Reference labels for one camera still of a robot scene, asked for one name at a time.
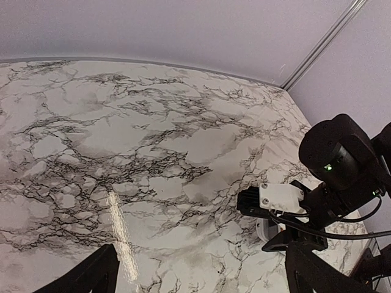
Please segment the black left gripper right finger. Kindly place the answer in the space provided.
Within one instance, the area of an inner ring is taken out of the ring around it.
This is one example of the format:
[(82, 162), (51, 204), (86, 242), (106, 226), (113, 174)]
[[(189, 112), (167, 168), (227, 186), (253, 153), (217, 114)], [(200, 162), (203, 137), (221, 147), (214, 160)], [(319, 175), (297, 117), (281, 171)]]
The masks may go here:
[(285, 269), (290, 292), (373, 292), (369, 286), (347, 277), (306, 246), (292, 242), (286, 250)]

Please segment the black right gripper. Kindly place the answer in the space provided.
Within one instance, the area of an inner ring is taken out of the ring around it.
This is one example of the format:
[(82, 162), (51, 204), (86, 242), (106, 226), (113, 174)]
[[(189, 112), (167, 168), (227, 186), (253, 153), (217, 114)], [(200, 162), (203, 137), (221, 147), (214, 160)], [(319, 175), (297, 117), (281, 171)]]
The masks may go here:
[[(325, 228), (386, 193), (386, 132), (369, 138), (347, 114), (312, 127), (300, 144), (299, 160), (321, 181), (301, 202), (312, 228)], [(328, 248), (325, 237), (288, 227), (261, 249), (286, 251), (291, 242), (317, 251)]]

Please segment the white remote control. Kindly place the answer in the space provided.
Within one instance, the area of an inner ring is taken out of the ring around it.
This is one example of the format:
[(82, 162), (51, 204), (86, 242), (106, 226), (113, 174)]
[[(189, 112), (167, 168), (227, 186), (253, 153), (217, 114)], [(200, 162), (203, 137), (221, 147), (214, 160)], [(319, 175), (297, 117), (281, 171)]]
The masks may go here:
[(286, 226), (281, 223), (275, 223), (270, 219), (258, 218), (256, 221), (256, 232), (259, 239), (263, 242), (271, 240), (278, 233), (285, 231)]

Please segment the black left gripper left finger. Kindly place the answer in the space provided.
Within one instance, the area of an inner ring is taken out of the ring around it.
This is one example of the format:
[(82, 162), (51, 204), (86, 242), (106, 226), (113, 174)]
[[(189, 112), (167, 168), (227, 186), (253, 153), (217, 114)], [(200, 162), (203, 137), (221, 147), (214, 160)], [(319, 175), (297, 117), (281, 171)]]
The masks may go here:
[(114, 245), (104, 244), (65, 275), (36, 293), (110, 292), (117, 286), (119, 259)]

